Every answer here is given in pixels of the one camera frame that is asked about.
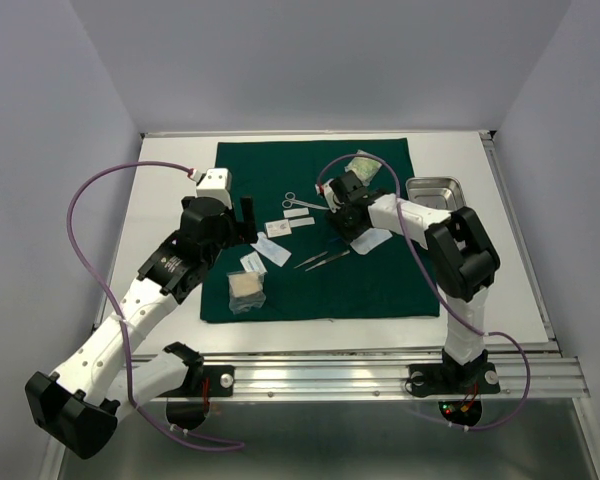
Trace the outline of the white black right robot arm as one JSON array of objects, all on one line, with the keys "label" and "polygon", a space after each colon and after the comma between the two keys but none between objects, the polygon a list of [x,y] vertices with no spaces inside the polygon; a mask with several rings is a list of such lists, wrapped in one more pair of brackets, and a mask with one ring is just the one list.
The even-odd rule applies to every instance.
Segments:
[{"label": "white black right robot arm", "polygon": [[371,191],[352,172],[317,188],[326,219],[348,244],[373,228],[418,244],[431,261],[434,293],[443,293],[447,335],[441,361],[411,366],[406,390],[413,396],[496,394],[495,366],[484,343],[485,303],[501,261],[474,210],[425,207],[396,194]]}]

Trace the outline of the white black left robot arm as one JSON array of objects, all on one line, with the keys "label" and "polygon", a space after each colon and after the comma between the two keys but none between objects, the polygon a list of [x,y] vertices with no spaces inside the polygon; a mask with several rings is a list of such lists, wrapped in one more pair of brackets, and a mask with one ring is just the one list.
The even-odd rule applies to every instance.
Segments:
[{"label": "white black left robot arm", "polygon": [[34,373],[25,395],[35,424],[81,459],[96,455],[130,413],[165,393],[194,394],[209,410],[219,384],[201,354],[181,342],[134,368],[132,353],[199,285],[220,253],[257,239],[251,197],[243,218],[210,197],[185,197],[180,226],[141,266],[122,300],[88,340],[50,374]]}]

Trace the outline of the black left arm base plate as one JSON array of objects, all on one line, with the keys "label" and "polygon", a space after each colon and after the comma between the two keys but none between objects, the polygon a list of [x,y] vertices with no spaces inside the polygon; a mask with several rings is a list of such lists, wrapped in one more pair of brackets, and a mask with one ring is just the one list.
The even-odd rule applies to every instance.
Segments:
[{"label": "black left arm base plate", "polygon": [[188,369],[181,385],[162,394],[171,398],[227,398],[233,395],[232,365],[203,365]]}]

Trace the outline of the stainless steel instrument tray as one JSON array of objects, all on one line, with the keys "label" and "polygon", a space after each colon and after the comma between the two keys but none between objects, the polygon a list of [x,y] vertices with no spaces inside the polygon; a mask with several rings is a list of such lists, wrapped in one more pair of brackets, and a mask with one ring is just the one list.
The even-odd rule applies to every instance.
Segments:
[{"label": "stainless steel instrument tray", "polygon": [[424,207],[456,211],[466,206],[461,184],[453,177],[413,177],[405,187],[408,199]]}]

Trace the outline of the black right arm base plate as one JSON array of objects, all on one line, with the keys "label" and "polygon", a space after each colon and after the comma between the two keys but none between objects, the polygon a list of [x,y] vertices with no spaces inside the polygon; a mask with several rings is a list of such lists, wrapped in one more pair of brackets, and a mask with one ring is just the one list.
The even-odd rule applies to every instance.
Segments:
[{"label": "black right arm base plate", "polygon": [[413,364],[408,367],[409,375],[404,381],[405,390],[414,397],[451,397],[473,393],[493,395],[501,391],[497,379],[489,382],[487,376],[496,374],[495,366],[486,363],[473,370],[454,370],[442,363]]}]

